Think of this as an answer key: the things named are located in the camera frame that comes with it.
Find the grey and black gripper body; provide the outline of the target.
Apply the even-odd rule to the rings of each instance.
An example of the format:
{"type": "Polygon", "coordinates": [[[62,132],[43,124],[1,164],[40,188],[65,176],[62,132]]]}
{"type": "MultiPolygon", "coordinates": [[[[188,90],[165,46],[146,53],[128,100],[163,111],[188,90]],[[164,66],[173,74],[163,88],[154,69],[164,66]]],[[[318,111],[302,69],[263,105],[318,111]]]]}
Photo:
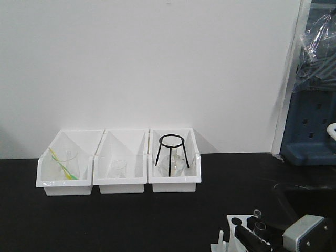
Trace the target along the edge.
{"type": "Polygon", "coordinates": [[[262,238],[275,251],[335,251],[332,219],[306,214],[291,225],[264,222],[262,238]]]}

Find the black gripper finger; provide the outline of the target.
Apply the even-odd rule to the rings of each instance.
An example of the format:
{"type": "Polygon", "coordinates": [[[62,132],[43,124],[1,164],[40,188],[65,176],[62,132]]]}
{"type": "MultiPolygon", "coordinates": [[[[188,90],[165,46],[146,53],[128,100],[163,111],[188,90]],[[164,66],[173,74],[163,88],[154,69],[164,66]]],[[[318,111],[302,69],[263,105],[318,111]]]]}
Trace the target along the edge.
{"type": "Polygon", "coordinates": [[[260,240],[256,235],[248,231],[244,226],[235,227],[235,237],[245,246],[248,251],[272,251],[270,245],[260,240]]]}

